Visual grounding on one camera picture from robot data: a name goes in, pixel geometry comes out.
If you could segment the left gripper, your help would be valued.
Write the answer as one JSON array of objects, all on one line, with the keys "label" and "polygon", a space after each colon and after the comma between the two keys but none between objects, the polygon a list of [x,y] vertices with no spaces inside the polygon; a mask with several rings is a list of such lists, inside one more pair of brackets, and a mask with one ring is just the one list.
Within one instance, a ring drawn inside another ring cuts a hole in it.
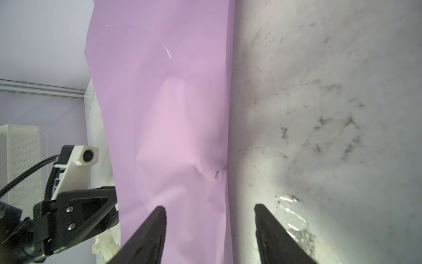
[{"label": "left gripper", "polygon": [[35,205],[33,220],[1,202],[1,262],[44,262],[91,239],[118,224],[116,205],[115,187],[62,192]]}]

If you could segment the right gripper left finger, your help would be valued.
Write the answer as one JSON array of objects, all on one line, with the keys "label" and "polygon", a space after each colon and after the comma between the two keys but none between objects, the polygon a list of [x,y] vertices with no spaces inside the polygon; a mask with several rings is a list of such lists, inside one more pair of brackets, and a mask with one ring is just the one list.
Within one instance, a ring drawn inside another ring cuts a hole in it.
[{"label": "right gripper left finger", "polygon": [[158,206],[108,264],[160,264],[166,230],[166,209]]}]

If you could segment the pink purple wrapping paper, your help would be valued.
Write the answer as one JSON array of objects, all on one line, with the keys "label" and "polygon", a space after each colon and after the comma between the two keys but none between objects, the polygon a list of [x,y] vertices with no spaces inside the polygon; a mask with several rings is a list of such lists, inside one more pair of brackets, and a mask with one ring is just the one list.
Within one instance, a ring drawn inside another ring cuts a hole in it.
[{"label": "pink purple wrapping paper", "polygon": [[165,264],[230,264],[234,1],[96,1],[85,56],[125,244],[167,212]]}]

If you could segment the cream printed ribbon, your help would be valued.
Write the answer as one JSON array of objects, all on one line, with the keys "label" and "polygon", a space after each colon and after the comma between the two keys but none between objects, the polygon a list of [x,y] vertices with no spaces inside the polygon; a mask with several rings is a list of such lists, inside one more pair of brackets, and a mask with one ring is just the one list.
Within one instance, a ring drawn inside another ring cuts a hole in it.
[{"label": "cream printed ribbon", "polygon": [[92,246],[92,253],[96,257],[96,264],[107,264],[118,253],[120,246],[120,224],[96,235],[95,242]]}]

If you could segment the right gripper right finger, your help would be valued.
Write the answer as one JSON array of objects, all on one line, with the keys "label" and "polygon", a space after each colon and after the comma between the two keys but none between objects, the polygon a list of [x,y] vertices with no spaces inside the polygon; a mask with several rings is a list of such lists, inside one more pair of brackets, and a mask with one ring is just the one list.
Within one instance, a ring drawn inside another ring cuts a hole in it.
[{"label": "right gripper right finger", "polygon": [[262,264],[316,264],[264,204],[255,205],[256,239]]}]

